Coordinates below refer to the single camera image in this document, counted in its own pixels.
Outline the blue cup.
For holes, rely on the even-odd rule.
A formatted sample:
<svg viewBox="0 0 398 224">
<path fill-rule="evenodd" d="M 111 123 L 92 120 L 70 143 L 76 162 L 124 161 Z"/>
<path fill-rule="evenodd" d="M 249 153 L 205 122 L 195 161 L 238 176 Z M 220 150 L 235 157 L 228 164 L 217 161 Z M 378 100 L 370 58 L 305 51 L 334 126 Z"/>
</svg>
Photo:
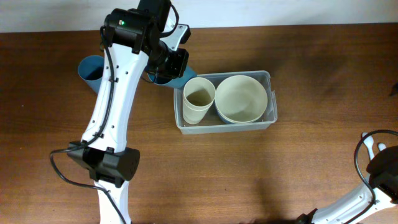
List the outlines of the blue cup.
<svg viewBox="0 0 398 224">
<path fill-rule="evenodd" d="M 78 66 L 80 78 L 96 93 L 100 90 L 104 70 L 104 57 L 90 55 L 85 57 Z"/>
<path fill-rule="evenodd" d="M 186 82 L 188 82 L 192 78 L 195 78 L 197 74 L 193 71 L 191 67 L 186 66 L 186 69 L 181 77 L 171 78 L 170 72 L 168 70 L 161 70 L 160 76 L 157 77 L 155 77 L 153 73 L 147 73 L 147 76 L 150 79 L 150 82 L 154 82 L 156 85 L 181 89 L 184 87 Z"/>
</svg>

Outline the cream cup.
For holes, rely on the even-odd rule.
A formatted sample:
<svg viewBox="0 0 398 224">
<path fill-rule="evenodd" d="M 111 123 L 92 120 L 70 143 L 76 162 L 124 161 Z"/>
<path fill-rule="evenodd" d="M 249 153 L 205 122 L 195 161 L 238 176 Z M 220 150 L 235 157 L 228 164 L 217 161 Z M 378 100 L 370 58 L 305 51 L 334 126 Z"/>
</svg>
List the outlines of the cream cup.
<svg viewBox="0 0 398 224">
<path fill-rule="evenodd" d="M 216 88 L 206 78 L 196 77 L 189 80 L 183 88 L 183 100 L 193 110 L 207 110 L 214 102 Z"/>
<path fill-rule="evenodd" d="M 183 98 L 183 118 L 188 124 L 198 124 L 206 115 L 214 98 L 207 93 L 192 93 Z"/>
</svg>

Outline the cream bowl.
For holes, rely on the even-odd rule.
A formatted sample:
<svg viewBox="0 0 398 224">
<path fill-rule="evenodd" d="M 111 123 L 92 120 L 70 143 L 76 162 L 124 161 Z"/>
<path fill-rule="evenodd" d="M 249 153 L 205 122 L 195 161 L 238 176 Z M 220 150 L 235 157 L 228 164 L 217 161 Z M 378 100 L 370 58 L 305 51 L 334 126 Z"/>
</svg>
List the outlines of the cream bowl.
<svg viewBox="0 0 398 224">
<path fill-rule="evenodd" d="M 234 75 L 216 88 L 215 106 L 226 119 L 246 123 L 259 119 L 267 109 L 268 94 L 259 81 Z"/>
</svg>

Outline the blue bowl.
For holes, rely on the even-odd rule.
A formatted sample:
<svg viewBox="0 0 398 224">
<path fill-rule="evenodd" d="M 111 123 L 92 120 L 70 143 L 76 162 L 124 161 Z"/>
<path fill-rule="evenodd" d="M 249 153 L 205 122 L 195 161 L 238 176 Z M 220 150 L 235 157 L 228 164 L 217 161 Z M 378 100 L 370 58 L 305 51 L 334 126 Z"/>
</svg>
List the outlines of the blue bowl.
<svg viewBox="0 0 398 224">
<path fill-rule="evenodd" d="M 226 124 L 248 124 L 248 123 L 258 123 L 258 122 L 263 122 L 262 118 L 259 118 L 255 121 L 251 121 L 251 122 L 246 122 L 246 123 L 234 123 L 228 119 L 226 119 L 218 110 L 216 110 L 216 113 L 218 115 L 218 117 L 220 118 L 220 120 L 222 120 L 224 123 Z"/>
</svg>

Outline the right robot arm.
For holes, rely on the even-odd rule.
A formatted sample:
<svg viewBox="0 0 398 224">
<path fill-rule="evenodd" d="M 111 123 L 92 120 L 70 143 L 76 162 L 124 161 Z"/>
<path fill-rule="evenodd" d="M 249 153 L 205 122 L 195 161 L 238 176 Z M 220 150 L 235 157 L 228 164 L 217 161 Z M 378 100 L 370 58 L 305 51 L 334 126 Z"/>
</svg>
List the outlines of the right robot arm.
<svg viewBox="0 0 398 224">
<path fill-rule="evenodd" d="M 397 205 L 397 146 L 388 147 L 370 161 L 366 179 L 374 192 L 360 184 L 335 203 L 301 214 L 296 223 L 358 223 Z"/>
</svg>

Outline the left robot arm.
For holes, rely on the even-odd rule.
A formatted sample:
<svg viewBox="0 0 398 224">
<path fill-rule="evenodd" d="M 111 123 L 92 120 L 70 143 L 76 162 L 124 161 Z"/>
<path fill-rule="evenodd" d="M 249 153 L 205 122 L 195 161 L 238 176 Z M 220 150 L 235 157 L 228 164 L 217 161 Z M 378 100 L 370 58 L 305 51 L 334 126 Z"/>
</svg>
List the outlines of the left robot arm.
<svg viewBox="0 0 398 224">
<path fill-rule="evenodd" d="M 81 140 L 66 152 L 87 169 L 98 191 L 101 223 L 130 223 L 129 182 L 140 159 L 127 144 L 127 124 L 142 73 L 155 79 L 181 78 L 189 54 L 179 47 L 190 30 L 166 29 L 174 5 L 168 0 L 140 1 L 135 9 L 114 9 L 104 20 L 104 69 L 91 121 Z"/>
</svg>

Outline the clear plastic container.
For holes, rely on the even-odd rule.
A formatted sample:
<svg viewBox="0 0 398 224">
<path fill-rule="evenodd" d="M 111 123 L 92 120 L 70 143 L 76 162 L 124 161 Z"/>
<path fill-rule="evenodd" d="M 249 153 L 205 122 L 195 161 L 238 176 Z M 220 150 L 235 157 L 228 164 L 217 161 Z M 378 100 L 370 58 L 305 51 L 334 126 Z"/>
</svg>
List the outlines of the clear plastic container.
<svg viewBox="0 0 398 224">
<path fill-rule="evenodd" d="M 237 131 L 252 131 L 267 129 L 277 121 L 277 102 L 275 91 L 271 88 L 271 76 L 265 70 L 248 72 L 227 72 L 202 74 L 202 78 L 211 81 L 217 87 L 224 79 L 233 75 L 247 75 L 256 79 L 267 92 L 267 108 L 263 115 L 253 123 L 227 124 L 218 115 L 215 105 L 212 105 L 204 118 L 198 124 L 188 124 L 183 119 L 183 90 L 174 90 L 174 112 L 176 125 L 182 134 L 209 134 L 209 133 L 228 133 Z"/>
</svg>

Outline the white plastic spoon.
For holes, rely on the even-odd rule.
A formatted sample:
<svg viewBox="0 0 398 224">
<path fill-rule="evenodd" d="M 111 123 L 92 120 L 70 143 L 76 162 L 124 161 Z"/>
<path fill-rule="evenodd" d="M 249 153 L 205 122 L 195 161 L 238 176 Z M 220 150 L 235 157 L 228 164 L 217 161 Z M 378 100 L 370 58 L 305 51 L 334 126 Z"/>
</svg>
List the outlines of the white plastic spoon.
<svg viewBox="0 0 398 224">
<path fill-rule="evenodd" d="M 364 138 L 368 133 L 363 132 L 361 134 L 362 138 L 364 139 L 363 144 L 366 146 L 368 149 L 368 154 L 369 154 L 369 160 L 373 160 L 374 158 L 374 151 L 373 151 L 373 144 L 374 144 L 374 139 L 372 136 L 368 136 L 367 138 Z"/>
</svg>

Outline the white plastic fork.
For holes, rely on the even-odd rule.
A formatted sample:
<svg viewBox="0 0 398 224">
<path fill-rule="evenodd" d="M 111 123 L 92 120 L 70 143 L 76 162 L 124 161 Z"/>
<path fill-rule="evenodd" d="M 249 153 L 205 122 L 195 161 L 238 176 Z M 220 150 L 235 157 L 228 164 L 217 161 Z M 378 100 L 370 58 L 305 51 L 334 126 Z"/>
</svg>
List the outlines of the white plastic fork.
<svg viewBox="0 0 398 224">
<path fill-rule="evenodd" d="M 381 151 L 385 150 L 387 147 L 386 147 L 386 145 L 384 143 L 380 142 L 380 143 L 377 144 L 377 148 L 381 152 Z"/>
</svg>

